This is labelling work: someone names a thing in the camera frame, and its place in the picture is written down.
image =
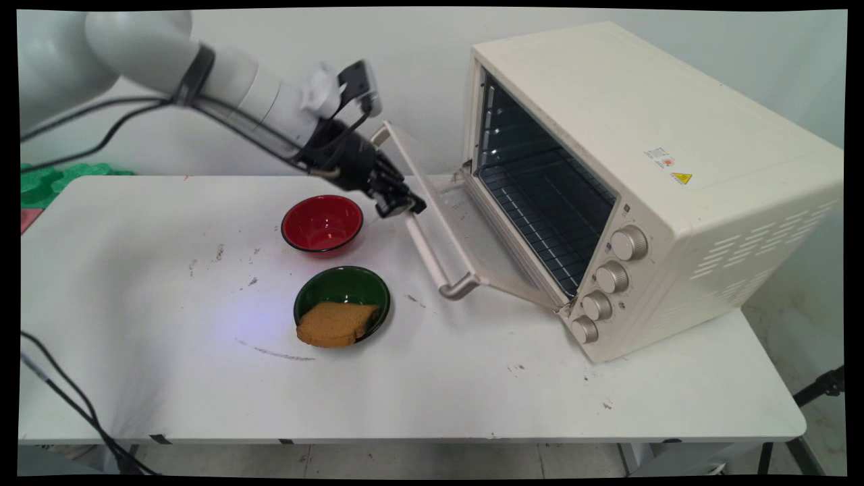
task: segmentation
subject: floor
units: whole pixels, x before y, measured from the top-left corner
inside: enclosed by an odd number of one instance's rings
[[[171,476],[557,479],[626,474],[616,444],[153,444],[140,446],[136,456]],[[724,472],[755,474],[758,464],[754,450]],[[778,445],[770,473],[801,471],[786,447]]]
[[[808,325],[809,321],[794,319],[794,310],[787,310],[781,318],[750,303],[741,307],[759,342],[774,363],[780,378],[796,393],[809,385],[818,374],[813,374],[811,363],[804,359],[804,348],[791,344],[793,336],[805,336],[804,345],[811,348],[825,347],[820,353],[830,355],[831,349],[842,349],[842,340],[832,342],[823,329]],[[812,451],[815,460],[828,476],[846,476],[846,395],[824,396],[813,400],[801,409],[807,420],[804,442]]]

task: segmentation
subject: toaster oven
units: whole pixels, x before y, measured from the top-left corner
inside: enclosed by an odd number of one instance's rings
[[[411,237],[443,297],[542,305],[592,361],[740,307],[842,204],[842,150],[610,22],[476,45],[467,92],[449,177],[372,137],[429,202]]]

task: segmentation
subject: black mark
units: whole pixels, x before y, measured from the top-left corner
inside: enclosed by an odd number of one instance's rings
[[[245,341],[240,341],[238,338],[234,338],[234,341],[243,344],[244,346],[249,346]],[[277,353],[275,351],[270,351],[269,349],[259,348],[258,346],[251,346],[252,349],[255,349],[258,353],[263,353],[265,355],[275,356],[277,358],[283,358],[291,361],[315,361],[315,358],[303,358],[300,356],[292,356],[292,355],[283,355],[282,353]]]
[[[420,307],[423,307],[424,309],[426,309],[426,306],[423,305],[419,300],[415,299],[414,296],[412,296],[412,295],[410,295],[410,294],[405,294],[405,298],[407,298],[407,299],[410,300],[411,302],[416,303],[416,304],[419,305]]]
[[[171,444],[162,434],[151,435],[150,438],[155,440],[157,444]]]

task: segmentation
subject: black cable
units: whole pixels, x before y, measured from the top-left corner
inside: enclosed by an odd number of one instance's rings
[[[126,105],[129,103],[144,103],[146,101],[162,101],[162,100],[165,100],[165,98],[159,98],[156,96],[130,96],[130,97],[124,97],[124,98],[108,99],[106,101],[103,101],[101,103],[97,103],[95,105],[85,106],[84,108],[81,108],[80,110],[78,110],[76,112],[69,113],[68,115],[66,115],[63,118],[58,118],[55,121],[53,121],[47,125],[43,125],[43,126],[40,126],[39,128],[36,128],[35,130],[27,133],[26,135],[22,135],[21,136],[21,143],[23,144],[24,142],[27,142],[28,140],[30,140],[31,138],[33,138],[37,135],[41,135],[42,133],[45,133],[46,131],[51,131],[60,125],[71,122],[72,120],[74,120],[76,118],[83,117],[87,113],[96,112],[98,110],[102,110],[103,108],[107,108],[109,106]]]
[[[78,414],[81,415],[81,417],[83,417],[84,420],[86,420],[87,423],[90,424],[90,426],[92,426],[96,430],[96,432],[98,432],[99,436],[102,438],[102,440],[105,442],[105,445],[108,447],[108,450],[114,454],[114,458],[118,462],[118,467],[121,464],[121,457],[126,457],[135,466],[137,466],[138,468],[140,468],[144,472],[147,472],[148,474],[151,474],[151,475],[157,475],[158,473],[154,472],[153,470],[151,470],[150,468],[148,468],[147,466],[142,464],[140,461],[138,461],[138,459],[135,458],[135,456],[130,454],[124,447],[122,447],[113,438],[111,438],[111,436],[108,435],[108,433],[105,431],[105,429],[102,428],[102,425],[99,424],[98,418],[96,416],[96,411],[93,410],[93,406],[90,403],[90,400],[87,398],[86,395],[84,395],[84,392],[82,392],[81,389],[78,388],[78,385],[76,385],[74,383],[74,381],[72,381],[66,375],[66,373],[63,371],[63,369],[60,367],[60,365],[57,364],[57,361],[54,360],[54,357],[51,356],[51,353],[48,352],[48,350],[45,348],[45,346],[38,339],[36,339],[34,336],[30,335],[29,333],[27,333],[25,331],[21,331],[21,336],[30,340],[33,344],[35,344],[36,347],[39,348],[39,350],[45,355],[45,357],[48,358],[48,362],[51,363],[51,366],[54,367],[54,370],[56,370],[57,373],[60,374],[60,376],[62,376],[64,380],[66,380],[66,382],[75,390],[75,392],[81,397],[81,399],[87,405],[87,409],[90,411],[90,415],[87,415],[87,413],[77,403],[75,403],[75,401],[72,400],[72,398],[70,398],[69,395],[66,394],[66,392],[61,390],[54,383],[53,380],[48,378],[48,376],[45,375],[42,372],[42,370],[35,363],[33,363],[23,352],[21,352],[21,360],[24,361],[24,364],[26,364],[28,366],[28,368],[33,370],[33,372],[36,373],[36,375],[42,381],[44,381],[46,384],[48,384],[48,386],[52,390],[54,390],[54,392],[57,393],[69,406],[71,406],[76,412],[78,412]]]
[[[258,142],[254,138],[250,137],[248,134],[246,134],[244,131],[240,130],[239,128],[227,124],[218,115],[203,109],[201,106],[192,105],[192,108],[195,109],[195,111],[197,111],[199,113],[203,113],[204,115],[208,116],[209,118],[213,119],[214,121],[222,124],[223,126],[227,127],[228,129],[234,131],[235,133],[237,133],[241,137],[245,138],[250,143],[255,144],[258,148],[266,151],[267,153],[269,153],[273,157],[287,163],[288,165],[291,165],[292,167],[295,167],[296,169],[303,170],[307,173],[309,173],[312,168],[308,167],[305,163],[303,163],[300,160],[301,156],[309,155],[312,158],[320,159],[324,155],[324,152],[326,150],[336,146],[337,144],[342,143],[346,139],[346,137],[348,137],[351,133],[356,131],[357,128],[361,124],[363,124],[363,122],[365,122],[367,118],[369,118],[369,112],[364,111],[363,115],[361,115],[360,118],[356,122],[354,122],[353,125],[351,125],[346,130],[344,130],[336,138],[334,138],[333,140],[330,140],[327,144],[325,144],[324,146],[322,146],[320,148],[313,149],[313,148],[309,147],[308,144],[306,144],[305,146],[300,146],[296,142],[286,138],[281,133],[277,132],[276,130],[269,127],[268,125],[263,124],[263,123],[259,123],[257,120],[255,120],[248,113],[242,112],[239,109],[237,109],[236,107],[231,106],[224,101],[221,101],[221,100],[215,99],[215,98],[211,98],[209,96],[204,96],[204,95],[199,96],[199,98],[203,101],[213,103],[217,106],[222,106],[225,109],[232,111],[233,113],[237,113],[239,116],[246,118],[246,120],[255,124],[257,126],[257,128],[261,128],[261,129],[267,131],[268,133],[270,133],[274,137],[278,138],[279,140],[282,140],[284,143],[289,144],[289,145],[293,146],[294,148],[296,148],[297,153],[294,154],[294,156],[283,157],[283,156],[279,155],[278,153],[276,153],[275,151],[273,151],[272,149],[261,144],[260,142]],[[72,121],[78,117],[81,117],[81,116],[87,114],[88,112],[93,112],[93,111],[105,108],[107,106],[117,105],[117,104],[121,104],[121,103],[141,102],[141,101],[146,101],[146,100],[155,100],[157,102],[154,105],[145,106],[144,108],[139,108],[137,110],[133,110],[133,111],[128,112],[125,115],[123,115],[123,117],[121,117],[114,125],[111,126],[111,129],[109,129],[108,133],[105,134],[105,137],[102,139],[102,141],[98,145],[96,145],[95,147],[93,147],[89,150],[85,150],[83,152],[79,152],[79,153],[71,155],[71,156],[55,159],[55,160],[45,162],[45,163],[39,163],[37,165],[34,165],[33,167],[28,167],[26,169],[22,169],[21,174],[27,174],[29,172],[33,172],[33,171],[36,171],[39,169],[45,169],[47,167],[53,167],[53,166],[59,165],[61,163],[71,162],[72,160],[76,160],[79,158],[90,156],[90,155],[104,149],[104,147],[111,141],[111,139],[114,137],[114,135],[120,129],[120,127],[123,126],[123,124],[126,123],[127,121],[129,121],[131,118],[134,118],[134,117],[141,115],[141,114],[144,114],[146,112],[150,112],[153,110],[163,108],[164,106],[171,105],[173,103],[173,101],[170,99],[155,98],[155,97],[112,99],[112,100],[105,101],[103,103],[96,104],[94,106],[89,106],[83,110],[79,110],[79,111],[72,113],[72,114],[70,114],[64,118],[61,118],[61,119],[58,119],[58,120],[52,122],[49,125],[45,125],[41,128],[36,129],[35,131],[28,133],[27,135],[22,137],[22,142],[29,140],[32,137],[35,137],[37,135],[40,135],[40,134],[44,133],[45,131],[53,130],[54,128],[56,128],[60,125],[63,125],[69,121]],[[333,119],[336,117],[336,115],[339,114],[339,112],[341,112],[343,107],[344,107],[344,105],[340,106],[339,109],[337,109],[336,112],[330,118],[328,118],[326,120],[324,126],[328,126],[333,121]],[[328,157],[327,160],[325,160],[323,163],[321,163],[320,167],[322,167],[324,169],[330,169],[336,158],[337,158],[336,154],[333,154],[332,156]]]
[[[269,132],[271,135],[273,135],[274,137],[281,139],[281,140],[282,140],[283,142],[285,142],[286,144],[289,144],[289,145],[293,146],[295,149],[303,150],[303,147],[301,147],[300,145],[298,145],[297,142],[295,142],[295,141],[293,141],[293,140],[290,140],[290,139],[286,138],[284,135],[282,135],[282,134],[279,133],[278,131],[276,131],[276,130],[270,128],[268,125],[266,125],[266,124],[264,124],[264,123],[259,122],[259,121],[256,120],[254,117],[252,117],[249,113],[246,113],[246,112],[241,111],[241,110],[240,110],[238,107],[236,107],[236,106],[232,106],[232,105],[226,103],[225,101],[222,101],[221,99],[216,99],[216,98],[213,98],[213,97],[210,97],[210,96],[206,96],[206,95],[204,95],[204,94],[199,95],[199,96],[198,96],[198,99],[200,99],[201,101],[206,101],[206,102],[208,102],[208,103],[213,103],[213,104],[216,105],[216,106],[221,106],[222,108],[225,108],[226,110],[230,110],[230,111],[233,112],[233,113],[237,113],[237,114],[240,115],[241,117],[246,118],[246,121],[249,121],[249,122],[255,124],[258,128],[263,128],[265,131],[268,131],[268,132]],[[201,109],[200,109],[200,106],[192,105],[192,108],[194,108],[195,110],[197,110],[197,111],[199,111],[199,112],[202,112],[202,113],[205,113],[205,114],[210,115],[210,118],[216,118],[216,119],[218,119],[214,114],[201,110]]]
[[[357,130],[357,128],[358,128],[359,126],[361,126],[361,125],[363,124],[363,122],[366,121],[367,118],[369,118],[369,113],[368,113],[368,112],[364,112],[362,115],[360,115],[360,118],[358,118],[357,121],[354,122],[353,125],[349,126],[345,131],[343,131],[343,132],[340,133],[338,136],[336,136],[336,138],[334,138],[333,140],[330,140],[330,141],[327,142],[324,146],[319,147],[319,148],[317,148],[317,149],[312,149],[312,150],[313,150],[313,151],[316,151],[316,152],[321,152],[321,153],[323,153],[323,152],[326,151],[327,149],[330,149],[331,147],[335,146],[336,144],[338,144],[338,143],[341,142],[342,140],[345,140],[345,138],[346,138],[347,136],[349,136],[349,135],[351,135],[352,133],[354,133],[354,131]]]
[[[71,155],[68,157],[63,157],[63,158],[59,158],[56,160],[52,160],[50,162],[40,163],[38,165],[34,165],[33,167],[28,167],[26,169],[23,169],[21,171],[21,173],[27,174],[28,172],[33,172],[34,170],[45,169],[47,167],[53,167],[55,165],[58,165],[58,164],[61,164],[64,162],[70,162],[70,161],[75,160],[75,159],[79,159],[82,157],[87,157],[87,156],[90,156],[92,154],[95,154],[96,152],[104,149],[104,147],[108,144],[108,142],[110,142],[111,139],[114,137],[114,134],[117,133],[117,130],[119,130],[120,127],[123,126],[123,124],[126,123],[127,121],[129,121],[131,118],[134,118],[134,117],[141,115],[141,114],[144,114],[146,112],[158,110],[159,108],[163,108],[163,107],[168,106],[170,104],[171,104],[171,101],[169,101],[167,99],[163,99],[162,101],[156,103],[155,105],[145,106],[144,108],[138,108],[137,110],[132,110],[131,112],[126,113],[125,115],[123,115],[123,117],[121,117],[119,120],[117,120],[117,122],[115,122],[114,125],[111,126],[111,129],[108,130],[108,133],[105,134],[105,137],[102,139],[102,141],[99,142],[98,145],[91,148],[90,150],[85,150],[83,152],[79,152],[77,154],[74,154],[74,155]]]

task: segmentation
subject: bread slice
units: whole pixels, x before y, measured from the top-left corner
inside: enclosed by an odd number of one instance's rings
[[[377,305],[319,302],[300,319],[297,338],[320,348],[342,348],[366,333]]]

